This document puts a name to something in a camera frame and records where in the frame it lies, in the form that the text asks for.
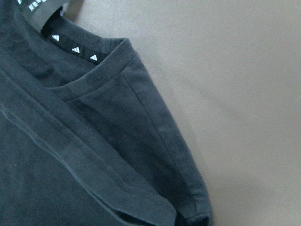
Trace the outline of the black printed t-shirt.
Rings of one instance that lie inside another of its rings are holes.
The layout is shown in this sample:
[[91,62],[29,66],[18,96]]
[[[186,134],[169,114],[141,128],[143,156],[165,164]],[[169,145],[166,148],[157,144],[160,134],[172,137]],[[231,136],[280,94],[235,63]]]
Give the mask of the black printed t-shirt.
[[0,3],[0,223],[209,226],[205,183],[128,38]]

